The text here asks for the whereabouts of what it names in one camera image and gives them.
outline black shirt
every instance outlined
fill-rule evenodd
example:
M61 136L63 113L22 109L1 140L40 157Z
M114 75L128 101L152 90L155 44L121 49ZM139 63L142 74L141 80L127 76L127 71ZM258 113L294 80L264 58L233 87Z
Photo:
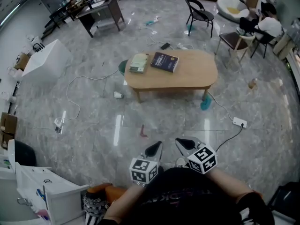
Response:
M274 224L271 211L257 193L245 195L236 204L204 175L192 169L172 168L148 185L121 224L241 225L249 220L259 225ZM103 219L100 225L116 222Z

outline wooden coffee table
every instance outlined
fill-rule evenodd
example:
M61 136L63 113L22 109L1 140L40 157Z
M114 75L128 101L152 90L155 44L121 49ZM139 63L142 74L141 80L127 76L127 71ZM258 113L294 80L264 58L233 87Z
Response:
M158 51L171 56L179 57L179 63L174 73L166 72L150 66L155 52L149 54L144 73L131 73L128 60L125 69L125 80L136 92L140 103L140 92L143 91L178 91L178 90L207 90L217 80L218 70L214 56L201 50L164 50Z

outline gray tiled floor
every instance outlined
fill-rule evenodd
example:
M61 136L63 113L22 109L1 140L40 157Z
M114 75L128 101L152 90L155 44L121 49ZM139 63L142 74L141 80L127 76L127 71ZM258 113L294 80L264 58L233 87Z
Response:
M124 77L118 72L111 77L92 81L75 80L68 95L81 106L76 120L68 120L61 135L49 129L53 121L67 111L67 118L76 116L78 108L68 103L66 89L76 76L100 78L118 69L118 64L142 50L154 51L157 45L146 45L149 29L139 29L146 21L161 16L152 25L156 41L189 44L213 54L218 34L235 31L236 24L217 14L216 4L203 1L215 14L213 38L210 27L194 22L191 36L186 35L189 15L184 0L122 0L119 2L126 20L115 26L98 29L90 38L79 21L56 29L45 43L59 39L71 51L64 74L56 84L35 87L23 81L17 93L19 118L17 139L31 145L39 165L51 166L60 176L77 184L92 185L112 182L130 185L129 161L147 144L164 142L162 163L170 167L180 153L174 139L194 135L217 148L236 134L226 111L212 102L206 111L200 109L201 91L181 93L142 93L137 103ZM278 185L299 179L299 101L291 75L268 48L266 59L258 49L252 59L246 55L241 65L229 60L226 45L221 43L215 61L218 80L210 92L232 117L248 121L248 128L227 142L218 152L219 166L264 194L268 200ZM248 82L257 78L255 90ZM113 98L113 92L125 95ZM141 126L144 134L141 137Z

